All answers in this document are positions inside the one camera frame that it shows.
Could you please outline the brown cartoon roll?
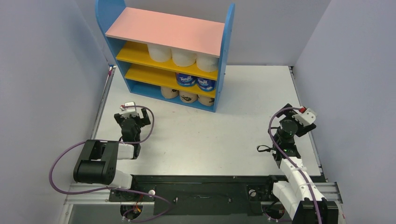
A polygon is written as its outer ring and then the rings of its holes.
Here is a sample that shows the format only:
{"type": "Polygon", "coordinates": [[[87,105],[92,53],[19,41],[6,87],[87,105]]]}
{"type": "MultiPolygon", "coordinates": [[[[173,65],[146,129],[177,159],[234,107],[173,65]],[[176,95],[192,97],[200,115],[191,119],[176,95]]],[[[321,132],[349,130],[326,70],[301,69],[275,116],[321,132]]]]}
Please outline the brown cartoon roll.
{"type": "Polygon", "coordinates": [[[161,94],[166,99],[172,99],[179,96],[179,90],[161,86],[161,94]]]}
{"type": "Polygon", "coordinates": [[[184,103],[194,103],[198,99],[198,95],[186,91],[179,91],[180,100],[184,103]]]}

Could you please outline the blue roll back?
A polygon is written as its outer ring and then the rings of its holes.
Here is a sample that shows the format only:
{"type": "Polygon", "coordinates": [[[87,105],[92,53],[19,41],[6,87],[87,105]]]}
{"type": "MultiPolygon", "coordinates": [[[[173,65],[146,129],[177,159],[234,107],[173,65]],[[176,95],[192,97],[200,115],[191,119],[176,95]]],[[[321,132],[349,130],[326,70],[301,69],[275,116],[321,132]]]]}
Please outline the blue roll back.
{"type": "Polygon", "coordinates": [[[197,82],[197,78],[192,75],[188,75],[184,73],[175,73],[175,75],[176,75],[176,82],[180,86],[192,87],[197,82]]]}

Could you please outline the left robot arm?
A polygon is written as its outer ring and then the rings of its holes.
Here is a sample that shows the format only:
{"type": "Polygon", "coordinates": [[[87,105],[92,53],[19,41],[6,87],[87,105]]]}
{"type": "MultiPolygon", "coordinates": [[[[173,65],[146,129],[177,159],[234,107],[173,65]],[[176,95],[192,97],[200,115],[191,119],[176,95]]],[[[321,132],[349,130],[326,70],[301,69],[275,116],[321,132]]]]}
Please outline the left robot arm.
{"type": "Polygon", "coordinates": [[[136,177],[116,168],[119,160],[135,160],[141,151],[141,129],[151,124],[146,108],[142,117],[135,107],[123,108],[114,115],[121,128],[121,141],[87,140],[73,170],[76,182],[102,184],[121,190],[129,201],[139,196],[136,177]]]}

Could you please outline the blue roll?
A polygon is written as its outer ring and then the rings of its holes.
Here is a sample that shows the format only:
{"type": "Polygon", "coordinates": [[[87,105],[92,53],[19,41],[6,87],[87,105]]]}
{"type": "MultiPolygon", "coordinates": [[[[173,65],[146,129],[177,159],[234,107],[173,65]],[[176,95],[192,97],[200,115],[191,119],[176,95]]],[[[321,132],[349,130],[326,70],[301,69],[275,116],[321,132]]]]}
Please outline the blue roll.
{"type": "Polygon", "coordinates": [[[202,77],[197,77],[197,85],[202,91],[210,92],[215,90],[216,81],[202,77]]]}
{"type": "Polygon", "coordinates": [[[192,87],[197,82],[197,78],[192,75],[188,75],[184,73],[175,73],[175,75],[176,75],[176,82],[180,86],[192,87]]]}

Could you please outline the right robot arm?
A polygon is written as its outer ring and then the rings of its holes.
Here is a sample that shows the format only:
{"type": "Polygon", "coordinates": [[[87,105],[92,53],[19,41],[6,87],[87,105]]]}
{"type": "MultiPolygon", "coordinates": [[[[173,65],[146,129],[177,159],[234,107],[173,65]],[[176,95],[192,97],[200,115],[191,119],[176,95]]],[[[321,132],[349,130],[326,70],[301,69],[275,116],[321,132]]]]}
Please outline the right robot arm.
{"type": "Polygon", "coordinates": [[[264,185],[264,195],[278,199],[294,224],[337,224],[339,208],[329,201],[310,178],[295,144],[316,128],[316,113],[306,107],[286,104],[270,119],[268,134],[272,141],[274,160],[286,177],[264,185]]]}

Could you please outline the plain white toilet roll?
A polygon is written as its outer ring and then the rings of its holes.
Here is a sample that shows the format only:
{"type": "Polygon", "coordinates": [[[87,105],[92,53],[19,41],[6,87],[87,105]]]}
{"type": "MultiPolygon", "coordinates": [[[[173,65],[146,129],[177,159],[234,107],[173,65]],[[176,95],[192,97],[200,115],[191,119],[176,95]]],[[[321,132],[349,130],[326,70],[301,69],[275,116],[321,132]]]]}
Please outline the plain white toilet roll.
{"type": "Polygon", "coordinates": [[[218,69],[219,58],[205,54],[197,54],[196,64],[201,71],[214,72],[218,69]]]}

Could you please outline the blue roll front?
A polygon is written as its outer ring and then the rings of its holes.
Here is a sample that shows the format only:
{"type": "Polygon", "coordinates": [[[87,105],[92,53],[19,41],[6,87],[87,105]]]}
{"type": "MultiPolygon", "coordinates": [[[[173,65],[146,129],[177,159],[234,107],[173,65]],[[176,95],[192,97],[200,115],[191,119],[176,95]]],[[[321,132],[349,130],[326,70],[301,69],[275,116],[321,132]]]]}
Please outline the blue roll front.
{"type": "Polygon", "coordinates": [[[197,77],[197,85],[202,91],[210,92],[215,90],[216,81],[202,77],[197,77]]]}

